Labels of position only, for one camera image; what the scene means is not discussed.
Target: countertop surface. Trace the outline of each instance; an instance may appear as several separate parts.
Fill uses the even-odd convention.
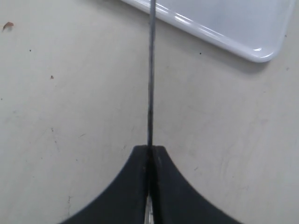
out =
[[[3,0],[0,223],[55,224],[146,144],[148,15],[116,0]],[[246,224],[296,224],[299,7],[280,54],[245,61],[157,22],[154,144]]]

